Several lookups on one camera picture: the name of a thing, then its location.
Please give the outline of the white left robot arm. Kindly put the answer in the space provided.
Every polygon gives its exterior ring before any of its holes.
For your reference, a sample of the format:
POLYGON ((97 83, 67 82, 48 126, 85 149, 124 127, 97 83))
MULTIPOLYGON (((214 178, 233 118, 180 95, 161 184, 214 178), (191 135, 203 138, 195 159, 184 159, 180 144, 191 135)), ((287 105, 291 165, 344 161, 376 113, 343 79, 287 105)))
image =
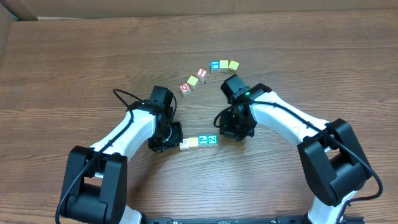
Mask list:
POLYGON ((147 100, 126 105, 124 119, 90 147, 75 146, 69 153, 55 222, 62 217, 82 223, 146 222, 146 216, 127 205, 128 162, 148 143, 164 152, 182 142, 182 125, 174 121, 175 95, 155 86, 147 100))

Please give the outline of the plain white wooden block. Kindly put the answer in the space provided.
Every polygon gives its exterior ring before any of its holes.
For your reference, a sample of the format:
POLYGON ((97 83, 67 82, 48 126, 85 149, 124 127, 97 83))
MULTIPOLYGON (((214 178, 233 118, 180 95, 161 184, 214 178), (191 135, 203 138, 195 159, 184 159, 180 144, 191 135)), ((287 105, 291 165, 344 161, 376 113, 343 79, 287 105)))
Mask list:
POLYGON ((189 150, 190 149, 189 138, 182 139, 182 142, 179 143, 179 148, 181 151, 189 150))

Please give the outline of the green N block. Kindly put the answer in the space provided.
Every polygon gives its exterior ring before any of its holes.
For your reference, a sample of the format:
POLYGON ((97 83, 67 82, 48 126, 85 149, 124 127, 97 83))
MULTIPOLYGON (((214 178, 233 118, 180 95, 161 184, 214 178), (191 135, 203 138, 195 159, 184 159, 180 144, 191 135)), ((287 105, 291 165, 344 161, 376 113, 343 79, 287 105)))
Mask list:
POLYGON ((216 147, 218 145, 218 136, 217 135, 207 135, 208 137, 208 146, 216 147))

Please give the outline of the blue P block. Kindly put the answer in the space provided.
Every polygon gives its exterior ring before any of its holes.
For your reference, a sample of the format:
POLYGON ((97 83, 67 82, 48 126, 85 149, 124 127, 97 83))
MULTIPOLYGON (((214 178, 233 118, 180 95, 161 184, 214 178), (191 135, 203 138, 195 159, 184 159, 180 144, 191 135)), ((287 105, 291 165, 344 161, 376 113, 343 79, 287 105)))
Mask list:
POLYGON ((208 136, 207 135, 200 135, 198 137, 198 145, 200 147, 208 147, 208 136))

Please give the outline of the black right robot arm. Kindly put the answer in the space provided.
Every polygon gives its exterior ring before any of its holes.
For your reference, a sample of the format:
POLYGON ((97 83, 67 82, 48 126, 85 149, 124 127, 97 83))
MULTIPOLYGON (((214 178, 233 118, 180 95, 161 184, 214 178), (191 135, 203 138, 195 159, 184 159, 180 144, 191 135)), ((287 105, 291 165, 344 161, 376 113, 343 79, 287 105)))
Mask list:
POLYGON ((347 217, 345 208, 371 178, 368 159, 352 127, 343 119, 333 122, 314 118, 282 100, 262 83, 247 86, 237 75, 221 85, 229 107, 214 120, 220 134, 242 141, 253 137, 263 124, 298 149, 310 190, 315 198, 301 223, 363 223, 362 217, 347 217))

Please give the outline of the yellow K block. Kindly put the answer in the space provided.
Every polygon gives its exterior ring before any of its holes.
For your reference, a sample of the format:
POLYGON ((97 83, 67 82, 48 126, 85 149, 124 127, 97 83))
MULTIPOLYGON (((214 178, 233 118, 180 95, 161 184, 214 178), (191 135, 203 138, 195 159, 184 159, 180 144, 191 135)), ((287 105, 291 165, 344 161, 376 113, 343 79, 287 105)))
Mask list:
POLYGON ((188 139, 190 149, 198 149, 199 148, 199 138, 192 137, 188 139))

